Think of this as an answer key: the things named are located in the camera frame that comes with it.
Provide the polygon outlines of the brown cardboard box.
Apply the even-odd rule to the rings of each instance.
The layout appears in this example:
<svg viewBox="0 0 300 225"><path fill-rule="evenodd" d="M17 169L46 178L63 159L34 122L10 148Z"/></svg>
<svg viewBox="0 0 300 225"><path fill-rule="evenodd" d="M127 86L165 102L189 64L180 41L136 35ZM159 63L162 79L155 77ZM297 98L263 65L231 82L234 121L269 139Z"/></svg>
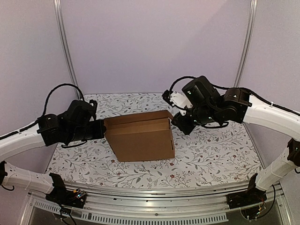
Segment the brown cardboard box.
<svg viewBox="0 0 300 225"><path fill-rule="evenodd" d="M175 158L168 110L142 112L104 119L105 138L120 162Z"/></svg>

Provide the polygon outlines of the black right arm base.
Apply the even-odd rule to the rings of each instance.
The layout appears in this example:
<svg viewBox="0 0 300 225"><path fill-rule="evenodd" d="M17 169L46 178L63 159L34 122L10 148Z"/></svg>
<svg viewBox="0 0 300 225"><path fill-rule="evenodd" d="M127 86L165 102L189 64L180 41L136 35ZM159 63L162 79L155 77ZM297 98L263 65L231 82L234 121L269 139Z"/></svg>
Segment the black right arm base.
<svg viewBox="0 0 300 225"><path fill-rule="evenodd" d="M226 195L226 203L230 209L240 208L267 200L266 191L256 187L248 187L247 190Z"/></svg>

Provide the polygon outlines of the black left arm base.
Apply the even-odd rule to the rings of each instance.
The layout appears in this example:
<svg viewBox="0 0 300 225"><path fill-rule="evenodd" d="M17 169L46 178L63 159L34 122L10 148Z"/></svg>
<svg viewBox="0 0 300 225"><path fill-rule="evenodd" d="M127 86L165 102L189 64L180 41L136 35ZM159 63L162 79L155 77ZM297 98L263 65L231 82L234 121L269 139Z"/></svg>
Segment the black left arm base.
<svg viewBox="0 0 300 225"><path fill-rule="evenodd" d="M54 187L51 193L45 195L45 199L58 205L83 209L87 198L87 192L79 188L67 190L65 187Z"/></svg>

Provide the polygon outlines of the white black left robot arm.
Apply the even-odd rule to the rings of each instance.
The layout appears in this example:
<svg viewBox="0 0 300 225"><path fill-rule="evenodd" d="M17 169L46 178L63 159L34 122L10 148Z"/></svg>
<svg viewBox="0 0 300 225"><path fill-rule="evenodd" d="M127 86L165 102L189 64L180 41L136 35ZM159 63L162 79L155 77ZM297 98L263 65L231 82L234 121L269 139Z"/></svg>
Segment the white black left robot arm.
<svg viewBox="0 0 300 225"><path fill-rule="evenodd" d="M62 178L54 173L45 174L37 167L43 156L33 155L58 143L69 148L71 143L86 143L104 138L104 121L97 119L97 102L74 100L59 114L44 114L37 121L0 139L0 183L31 189L52 196L59 203L70 199Z"/></svg>

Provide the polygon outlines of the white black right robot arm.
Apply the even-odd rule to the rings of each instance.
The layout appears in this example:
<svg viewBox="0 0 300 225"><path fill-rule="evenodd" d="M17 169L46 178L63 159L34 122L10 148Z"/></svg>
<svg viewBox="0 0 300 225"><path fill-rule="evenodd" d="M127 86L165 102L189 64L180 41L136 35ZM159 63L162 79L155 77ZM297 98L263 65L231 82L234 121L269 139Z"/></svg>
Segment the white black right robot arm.
<svg viewBox="0 0 300 225"><path fill-rule="evenodd" d="M261 192L300 166L300 113L268 101L244 87L221 87L205 76L183 76L165 92L165 101L178 109L172 124L189 135L197 126L224 128L232 121L254 125L290 138L283 152L254 175L242 200L253 204Z"/></svg>

